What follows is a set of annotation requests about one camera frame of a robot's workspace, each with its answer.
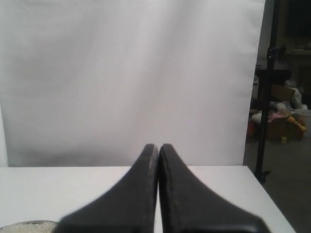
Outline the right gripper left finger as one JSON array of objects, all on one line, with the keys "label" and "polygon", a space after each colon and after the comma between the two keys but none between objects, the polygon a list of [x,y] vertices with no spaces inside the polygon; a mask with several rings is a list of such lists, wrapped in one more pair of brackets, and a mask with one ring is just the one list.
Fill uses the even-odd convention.
[{"label": "right gripper left finger", "polygon": [[65,216],[59,233],[152,233],[157,199],[157,146],[147,144],[129,171],[105,194]]}]

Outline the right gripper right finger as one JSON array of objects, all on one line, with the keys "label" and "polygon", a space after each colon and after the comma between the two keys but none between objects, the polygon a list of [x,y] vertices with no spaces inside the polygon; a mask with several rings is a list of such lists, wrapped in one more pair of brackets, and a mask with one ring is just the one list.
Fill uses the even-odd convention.
[{"label": "right gripper right finger", "polygon": [[158,184],[165,233],[268,233],[265,222],[203,184],[171,144],[159,153]]}]

